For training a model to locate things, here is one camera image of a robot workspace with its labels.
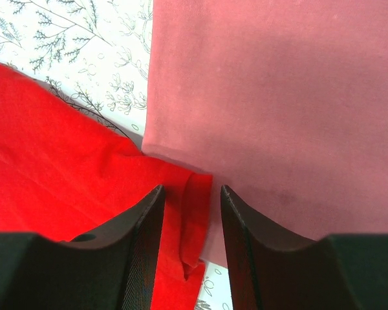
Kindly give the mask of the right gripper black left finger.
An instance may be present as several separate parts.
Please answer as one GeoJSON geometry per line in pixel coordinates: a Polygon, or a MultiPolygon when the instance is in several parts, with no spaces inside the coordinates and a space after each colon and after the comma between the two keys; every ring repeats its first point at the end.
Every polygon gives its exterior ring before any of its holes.
{"type": "Polygon", "coordinates": [[[0,232],[0,309],[149,309],[165,195],[155,187],[69,242],[0,232]]]}

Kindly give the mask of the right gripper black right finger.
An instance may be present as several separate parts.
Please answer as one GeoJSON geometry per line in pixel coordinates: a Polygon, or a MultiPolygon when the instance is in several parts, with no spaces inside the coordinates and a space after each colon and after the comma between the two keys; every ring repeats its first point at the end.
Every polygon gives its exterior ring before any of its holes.
{"type": "Polygon", "coordinates": [[[300,236],[221,187],[234,309],[388,309],[388,234],[300,236]]]}

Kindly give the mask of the red t-shirt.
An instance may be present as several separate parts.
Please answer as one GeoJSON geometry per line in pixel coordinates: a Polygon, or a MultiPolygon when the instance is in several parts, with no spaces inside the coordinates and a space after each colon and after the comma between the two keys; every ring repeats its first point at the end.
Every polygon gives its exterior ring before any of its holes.
{"type": "Polygon", "coordinates": [[[69,240],[166,190],[153,309],[193,309],[213,178],[143,154],[129,139],[0,64],[0,232],[69,240]]]}

